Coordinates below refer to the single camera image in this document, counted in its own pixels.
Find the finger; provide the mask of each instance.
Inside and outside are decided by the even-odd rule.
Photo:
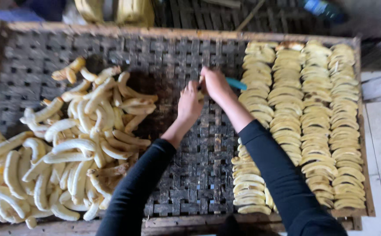
[[[208,91],[206,90],[206,81],[205,81],[205,77],[204,76],[200,77],[199,86],[200,86],[200,90],[201,90],[201,92],[203,94],[207,94],[208,93]]]
[[[196,80],[189,81],[188,88],[191,92],[197,92],[198,91],[198,85],[199,83]]]
[[[205,76],[207,72],[209,72],[210,69],[207,66],[202,67],[202,70],[200,71],[200,76]]]

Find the wrist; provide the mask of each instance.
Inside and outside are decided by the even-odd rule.
[[[227,104],[230,104],[230,102],[238,102],[238,98],[237,96],[235,95],[235,93],[231,92],[232,94],[230,94],[229,92],[225,92],[224,94],[221,94],[219,96],[216,96],[214,99],[214,101],[224,109],[224,107],[227,105]]]

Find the wooden crate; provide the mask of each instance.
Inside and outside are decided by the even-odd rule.
[[[360,80],[360,39],[328,36],[281,35],[229,31],[164,28],[119,28],[116,26],[69,26],[60,23],[0,22],[0,131],[11,137],[27,129],[18,119],[27,106],[39,107],[66,91],[66,82],[56,82],[50,73],[77,56],[88,56],[87,67],[98,71],[110,64],[135,72],[131,86],[140,92],[157,93],[157,111],[140,126],[138,135],[154,139],[172,123],[179,92],[198,79],[202,66],[219,66],[226,76],[240,78],[246,45],[251,40],[318,40],[326,46],[345,43],[355,50],[355,72]],[[362,101],[359,102],[361,153],[364,159],[366,209],[332,210],[347,229],[360,228],[360,216],[375,216],[365,152]],[[205,100],[198,122],[184,138],[177,155],[148,200],[143,234],[160,232],[212,232],[234,214],[231,158],[237,150],[237,134],[221,108]],[[283,231],[276,213],[235,214],[243,225]],[[100,221],[45,221],[29,231],[23,224],[0,226],[0,235],[37,233],[59,235],[93,234]]]

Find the wooden frame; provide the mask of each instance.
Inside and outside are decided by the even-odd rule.
[[[267,34],[267,33],[251,33],[251,32],[230,32],[230,31],[206,31],[206,30],[181,30],[181,29],[165,29],[165,28],[119,28],[117,26],[102,26],[102,25],[87,25],[87,26],[70,26],[61,23],[25,23],[25,22],[16,22],[4,24],[0,22],[0,38],[4,37],[2,34],[2,29],[12,30],[12,31],[44,31],[44,32],[63,32],[69,35],[74,34],[92,34],[92,35],[102,35],[102,36],[111,36],[116,37],[118,35],[139,35],[139,36],[147,36],[147,37],[156,37],[162,36],[164,38],[173,38],[180,39],[181,37],[186,37],[189,39],[209,39],[209,40],[263,40],[263,41],[299,41],[306,42],[308,40],[318,40],[325,45],[334,45],[338,43],[345,43],[352,46],[355,50],[355,72],[356,79],[360,81],[360,44],[361,41],[359,38],[341,38],[341,37],[329,37],[329,36],[309,36],[309,35],[283,35],[283,34]],[[365,186],[365,197],[366,197],[366,208],[365,209],[341,209],[341,210],[331,210],[331,213],[335,217],[360,217],[360,216],[373,216],[375,217],[375,209],[372,201],[371,195],[371,186],[368,175],[368,166],[367,166],[367,155],[365,150],[365,133],[364,133],[364,118],[362,115],[362,100],[358,102],[359,110],[358,110],[358,123],[360,125],[360,143],[361,143],[361,153],[362,158],[364,159],[363,165],[363,173],[366,176],[366,180],[364,182]],[[267,224],[270,228],[276,229],[280,231],[283,229],[283,225],[281,223],[281,218],[279,215],[273,213],[270,216],[266,216],[264,214],[235,214],[238,222],[240,223],[256,223],[256,224]],[[221,224],[225,219],[224,215],[196,215],[196,216],[181,216],[181,217],[156,217],[151,218],[145,223],[143,223],[143,233],[148,231],[150,234],[150,228],[168,228],[168,227],[208,227]],[[67,233],[67,228],[65,226],[70,225],[72,229],[70,232],[72,233],[80,233],[76,231],[78,227],[84,229],[88,228],[93,232],[96,230],[98,226],[98,220],[85,222],[58,222],[58,227],[52,227],[56,223],[46,223],[43,227],[43,232],[53,232],[53,235],[56,235],[57,232],[62,232],[64,234]],[[21,226],[1,226],[5,232],[11,228],[14,232],[20,232]],[[36,230],[33,231],[23,231],[23,234],[29,235],[31,232],[34,234]]]

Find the black long-sleeve shirt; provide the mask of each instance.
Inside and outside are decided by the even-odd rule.
[[[314,194],[271,133],[254,120],[239,136],[262,173],[291,236],[346,236],[345,229],[320,208]],[[140,235],[145,203],[176,149],[156,140],[116,187],[98,236]]]

